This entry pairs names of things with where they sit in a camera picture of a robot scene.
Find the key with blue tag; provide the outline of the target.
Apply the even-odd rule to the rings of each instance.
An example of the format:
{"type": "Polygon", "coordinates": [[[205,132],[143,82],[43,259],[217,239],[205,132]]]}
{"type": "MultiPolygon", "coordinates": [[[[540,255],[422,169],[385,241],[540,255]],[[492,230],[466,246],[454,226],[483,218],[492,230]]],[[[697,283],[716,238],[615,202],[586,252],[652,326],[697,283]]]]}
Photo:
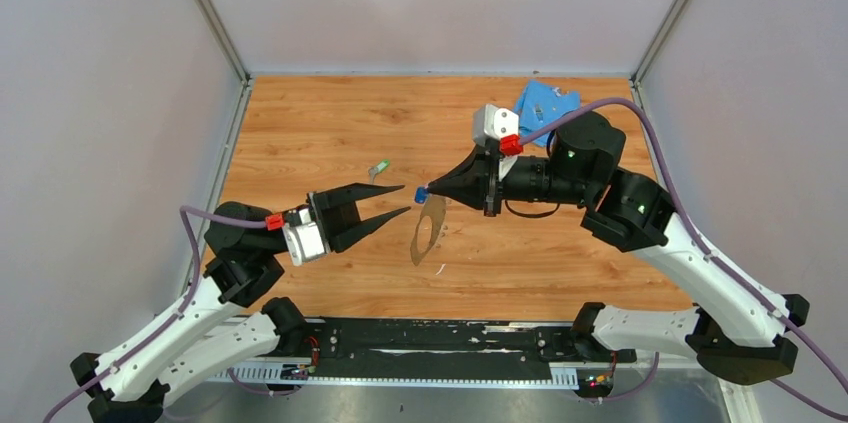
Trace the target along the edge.
{"type": "Polygon", "coordinates": [[[424,204],[429,197],[429,192],[426,187],[420,186],[416,189],[414,195],[414,201],[417,204],[424,204]]]}

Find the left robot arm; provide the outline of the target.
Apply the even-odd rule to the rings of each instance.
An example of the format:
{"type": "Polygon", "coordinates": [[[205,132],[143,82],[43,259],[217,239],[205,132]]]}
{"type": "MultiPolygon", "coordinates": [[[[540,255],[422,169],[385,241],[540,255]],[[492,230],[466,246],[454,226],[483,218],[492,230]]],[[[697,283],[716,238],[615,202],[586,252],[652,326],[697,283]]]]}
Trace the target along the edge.
{"type": "Polygon", "coordinates": [[[203,264],[192,230],[193,275],[186,291],[138,333],[101,353],[82,353],[70,364],[90,401],[94,422],[156,422],[165,409],[209,377],[255,356],[293,356],[320,345],[289,298],[272,298],[237,328],[211,336],[219,324],[263,297],[283,276],[277,257],[300,266],[342,253],[373,234],[395,209],[367,219],[358,202],[398,191],[397,186],[352,183],[310,192],[303,204],[282,212],[229,201],[213,212],[182,206],[183,220],[209,221],[204,240],[213,253],[203,264]]]}

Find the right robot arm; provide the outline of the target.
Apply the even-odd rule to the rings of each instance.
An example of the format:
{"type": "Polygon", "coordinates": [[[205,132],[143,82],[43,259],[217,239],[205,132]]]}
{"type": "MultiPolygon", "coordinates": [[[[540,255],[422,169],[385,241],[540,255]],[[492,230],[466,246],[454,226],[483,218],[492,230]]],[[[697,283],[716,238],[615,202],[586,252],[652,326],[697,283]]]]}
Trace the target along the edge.
{"type": "Polygon", "coordinates": [[[670,193],[621,166],[623,131],[597,112],[580,110],[550,133],[546,156],[525,156],[518,136],[501,123],[505,115],[494,106],[477,112],[474,148],[429,183],[431,194],[488,217],[513,202],[575,206],[594,238],[649,263],[693,302],[666,312],[587,302],[571,329],[577,356],[592,361],[621,350],[672,354],[738,385],[792,373],[798,348],[786,332],[804,324],[808,301],[762,287],[708,249],[704,238],[693,238],[670,193]]]}

